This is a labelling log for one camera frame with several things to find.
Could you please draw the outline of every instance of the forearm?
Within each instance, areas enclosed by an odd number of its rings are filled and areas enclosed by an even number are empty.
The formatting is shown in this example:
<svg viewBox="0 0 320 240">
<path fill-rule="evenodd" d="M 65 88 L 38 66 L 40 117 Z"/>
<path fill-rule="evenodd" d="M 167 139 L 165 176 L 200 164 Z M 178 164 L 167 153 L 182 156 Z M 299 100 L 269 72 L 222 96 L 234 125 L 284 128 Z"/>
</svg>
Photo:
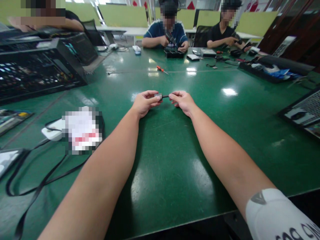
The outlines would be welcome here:
<svg viewBox="0 0 320 240">
<path fill-rule="evenodd" d="M 104 239 L 133 166 L 138 131 L 139 116 L 129 111 L 84 165 L 39 239 Z"/>
<path fill-rule="evenodd" d="M 142 39 L 142 46 L 145 48 L 154 48 L 159 44 L 160 44 L 160 37 Z"/>
<path fill-rule="evenodd" d="M 245 218 L 248 200 L 262 189 L 276 187 L 242 147 L 198 107 L 191 119 L 206 159 Z"/>
<path fill-rule="evenodd" d="M 48 25 L 54 28 L 61 28 L 61 29 L 70 29 L 73 31 L 84 32 L 84 28 L 80 22 L 75 19 L 68 19 L 66 18 L 66 23 L 63 25 Z"/>
<path fill-rule="evenodd" d="M 217 41 L 211 41 L 209 40 L 207 42 L 207 47 L 208 48 L 216 48 L 216 47 L 219 47 L 221 46 L 222 44 L 226 43 L 226 38 L 224 39 L 220 39 L 220 40 L 217 40 Z"/>
</svg>

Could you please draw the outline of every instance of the black office chair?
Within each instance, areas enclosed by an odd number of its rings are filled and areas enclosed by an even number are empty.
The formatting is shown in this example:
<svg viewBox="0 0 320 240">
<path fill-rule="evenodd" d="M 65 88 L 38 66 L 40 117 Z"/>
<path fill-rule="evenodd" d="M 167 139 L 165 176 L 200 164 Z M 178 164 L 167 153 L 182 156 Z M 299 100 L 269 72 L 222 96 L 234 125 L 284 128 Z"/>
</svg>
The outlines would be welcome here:
<svg viewBox="0 0 320 240">
<path fill-rule="evenodd" d="M 93 46 L 106 46 L 106 43 L 103 41 L 100 32 L 96 28 L 94 19 L 82 23 L 85 27 L 85 33 Z"/>
<path fill-rule="evenodd" d="M 208 32 L 212 26 L 198 26 L 193 47 L 207 47 Z"/>
</svg>

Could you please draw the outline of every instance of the green table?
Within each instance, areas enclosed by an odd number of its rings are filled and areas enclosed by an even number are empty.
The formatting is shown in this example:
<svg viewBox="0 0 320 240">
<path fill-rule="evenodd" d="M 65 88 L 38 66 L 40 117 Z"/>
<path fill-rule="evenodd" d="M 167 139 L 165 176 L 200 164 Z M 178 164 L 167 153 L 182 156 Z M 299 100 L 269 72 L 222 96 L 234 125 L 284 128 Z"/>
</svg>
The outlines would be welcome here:
<svg viewBox="0 0 320 240">
<path fill-rule="evenodd" d="M 137 93 L 154 89 L 167 95 L 185 90 L 287 196 L 319 188 L 318 143 L 276 116 L 308 91 L 296 85 L 287 88 L 290 83 L 271 84 L 235 66 L 223 68 L 225 65 L 218 63 L 217 70 L 206 67 L 206 63 L 212 62 L 166 59 L 162 50 L 142 50 L 141 56 L 135 56 L 132 49 L 112 53 L 88 77 L 88 86 L 5 106 L 37 114 L 1 137 L 0 146 L 8 143 L 6 148 L 32 148 L 43 139 L 41 129 L 46 122 L 79 106 L 99 107 L 109 135 Z M 157 65 L 169 75 L 157 72 Z M 64 147 L 59 142 L 32 152 L 14 190 L 22 192 L 37 186 L 63 155 Z M 85 158 L 70 156 L 55 176 Z M 8 197 L 4 188 L 9 175 L 0 182 L 3 240 L 12 239 L 32 197 Z M 23 239 L 35 239 L 41 233 L 76 176 L 77 173 L 71 174 L 43 189 L 26 217 Z M 107 237 L 136 237 L 235 209 L 201 151 L 191 120 L 164 99 L 160 107 L 140 121 L 135 163 Z"/>
</svg>

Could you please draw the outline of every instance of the blue polo shirt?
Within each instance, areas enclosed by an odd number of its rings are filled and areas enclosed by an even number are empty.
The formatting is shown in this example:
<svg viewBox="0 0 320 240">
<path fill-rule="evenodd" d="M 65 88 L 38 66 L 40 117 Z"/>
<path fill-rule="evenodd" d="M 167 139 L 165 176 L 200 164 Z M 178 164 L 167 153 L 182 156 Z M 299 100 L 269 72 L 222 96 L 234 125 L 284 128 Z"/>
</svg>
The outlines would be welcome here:
<svg viewBox="0 0 320 240">
<path fill-rule="evenodd" d="M 173 31 L 171 34 L 173 38 L 176 40 L 177 45 L 179 43 L 183 43 L 184 41 L 188 41 L 186 33 L 184 32 L 183 24 L 180 21 L 177 21 L 174 24 Z M 163 22 L 160 19 L 158 19 L 150 25 L 148 31 L 143 37 L 154 38 L 154 37 L 161 37 L 163 35 L 165 35 Z M 175 47 L 175 46 L 169 43 L 168 47 Z M 163 48 L 163 46 L 159 44 L 155 48 Z"/>
</svg>

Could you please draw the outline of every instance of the green partition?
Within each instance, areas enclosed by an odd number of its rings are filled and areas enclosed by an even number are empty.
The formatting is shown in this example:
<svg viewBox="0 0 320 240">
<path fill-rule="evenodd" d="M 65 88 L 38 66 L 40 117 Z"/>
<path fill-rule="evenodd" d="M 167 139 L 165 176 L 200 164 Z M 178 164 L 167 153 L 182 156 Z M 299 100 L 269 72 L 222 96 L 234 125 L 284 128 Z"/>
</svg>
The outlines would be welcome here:
<svg viewBox="0 0 320 240">
<path fill-rule="evenodd" d="M 220 21 L 219 11 L 200 10 L 197 26 L 214 26 Z"/>
<path fill-rule="evenodd" d="M 74 12 L 82 22 L 94 19 L 96 26 L 101 26 L 96 9 L 91 3 L 66 2 L 66 10 Z"/>
<path fill-rule="evenodd" d="M 0 22 L 5 25 L 11 25 L 8 17 L 30 17 L 31 10 L 21 8 L 21 0 L 0 0 Z"/>
<path fill-rule="evenodd" d="M 263 37 L 278 12 L 245 12 L 240 18 L 237 32 Z"/>
<path fill-rule="evenodd" d="M 155 7 L 154 11 L 156 12 L 156 19 L 159 19 L 161 17 L 160 16 L 160 8 L 159 7 Z"/>
<path fill-rule="evenodd" d="M 99 4 L 100 12 L 110 27 L 148 27 L 145 7 Z"/>
<path fill-rule="evenodd" d="M 156 19 L 160 18 L 160 8 L 155 8 Z M 192 29 L 196 10 L 181 9 L 177 12 L 177 20 L 183 23 L 184 29 Z"/>
</svg>

